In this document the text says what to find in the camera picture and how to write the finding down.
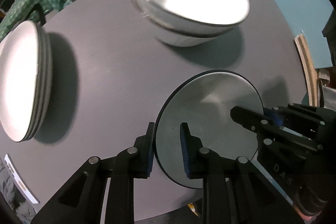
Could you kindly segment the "white smartphone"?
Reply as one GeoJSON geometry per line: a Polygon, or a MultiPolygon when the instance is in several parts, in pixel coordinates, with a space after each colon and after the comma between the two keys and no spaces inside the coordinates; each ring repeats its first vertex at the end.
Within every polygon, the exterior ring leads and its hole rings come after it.
{"type": "Polygon", "coordinates": [[[15,165],[13,164],[10,158],[10,155],[8,153],[5,155],[4,161],[15,183],[17,184],[17,187],[21,190],[25,198],[28,199],[32,204],[39,204],[40,203],[39,200],[35,197],[33,192],[30,191],[29,187],[26,185],[24,180],[21,178],[19,172],[15,168],[15,165]]]}

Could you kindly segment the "green checkered cloth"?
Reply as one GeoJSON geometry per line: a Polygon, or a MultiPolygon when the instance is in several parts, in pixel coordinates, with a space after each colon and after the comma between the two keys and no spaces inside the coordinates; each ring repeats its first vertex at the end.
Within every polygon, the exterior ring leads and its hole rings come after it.
{"type": "Polygon", "coordinates": [[[71,0],[15,0],[1,21],[1,40],[36,4],[40,4],[44,15],[47,15],[54,10],[59,12],[71,3],[71,0]]]}

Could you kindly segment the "black-rimmed white plate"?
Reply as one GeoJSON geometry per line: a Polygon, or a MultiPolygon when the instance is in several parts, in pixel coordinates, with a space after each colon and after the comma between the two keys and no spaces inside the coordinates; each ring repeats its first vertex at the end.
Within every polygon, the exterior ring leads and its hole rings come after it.
{"type": "Polygon", "coordinates": [[[30,140],[49,106],[52,52],[48,34],[36,23],[20,23],[1,42],[1,126],[14,142],[30,140]]]}

